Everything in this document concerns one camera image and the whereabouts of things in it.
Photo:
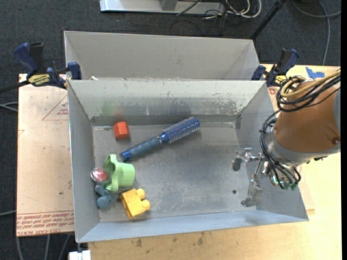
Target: clamp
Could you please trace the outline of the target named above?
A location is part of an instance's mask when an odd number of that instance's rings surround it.
[[[76,62],[70,62],[66,68],[58,71],[54,71],[51,67],[46,69],[43,66],[43,43],[34,43],[30,46],[27,42],[23,43],[16,48],[14,55],[21,65],[29,69],[27,80],[23,85],[32,84],[35,87],[53,86],[66,89],[68,79],[82,79],[80,66]],[[60,72],[70,72],[71,75],[64,80],[59,76]]]
[[[286,76],[287,72],[299,61],[299,53],[294,49],[282,48],[279,61],[274,64],[270,71],[266,71],[264,66],[258,66],[253,73],[252,80],[260,80],[265,75],[266,86],[280,86],[280,77]]]

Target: blue hairbrush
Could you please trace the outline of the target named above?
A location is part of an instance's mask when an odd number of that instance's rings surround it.
[[[122,152],[120,155],[124,161],[128,161],[133,157],[151,151],[162,143],[171,144],[174,141],[177,141],[185,136],[190,135],[191,133],[194,133],[199,128],[200,122],[197,118],[191,116],[190,118],[165,127],[161,135],[144,141],[137,146],[131,147],[127,151]]]

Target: orange block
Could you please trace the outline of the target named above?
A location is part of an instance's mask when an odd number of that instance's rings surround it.
[[[125,121],[117,122],[113,125],[113,130],[116,140],[125,140],[130,137],[129,127]]]

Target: plastic toy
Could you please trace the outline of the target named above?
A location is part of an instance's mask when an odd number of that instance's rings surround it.
[[[128,124],[125,121],[119,121],[113,125],[114,136],[116,140],[125,140],[130,137]]]
[[[95,192],[100,196],[97,199],[97,206],[101,209],[106,208],[115,201],[114,196],[111,194],[110,191],[104,189],[102,184],[96,184],[95,186]]]
[[[91,177],[96,183],[107,183],[110,180],[110,175],[102,168],[96,167],[91,171]]]
[[[155,147],[168,143],[171,144],[183,137],[186,137],[200,128],[200,122],[197,118],[191,116],[190,118],[184,119],[178,123],[167,126],[159,136],[155,136],[152,139],[142,142],[141,144],[129,148],[127,151],[121,153],[121,157],[124,161],[149,152]]]
[[[145,191],[141,188],[132,189],[121,194],[120,200],[123,203],[129,219],[136,217],[151,208],[151,204],[145,198]]]
[[[131,187],[135,181],[135,167],[132,164],[126,164],[117,161],[115,154],[110,154],[102,166],[110,175],[110,180],[103,183],[106,190],[117,192],[120,187]]]

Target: bin floor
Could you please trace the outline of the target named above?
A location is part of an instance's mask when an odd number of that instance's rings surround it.
[[[93,127],[95,166],[101,167],[109,154],[121,161],[121,152],[160,135],[165,126],[129,126],[131,138],[120,141],[113,127]],[[192,135],[129,161],[136,170],[132,188],[142,188],[151,204],[135,219],[251,210],[241,205],[249,185],[246,169],[232,169],[236,148],[233,123],[202,123]],[[117,201],[99,210],[102,222],[128,220],[120,194],[132,188],[120,188]]]

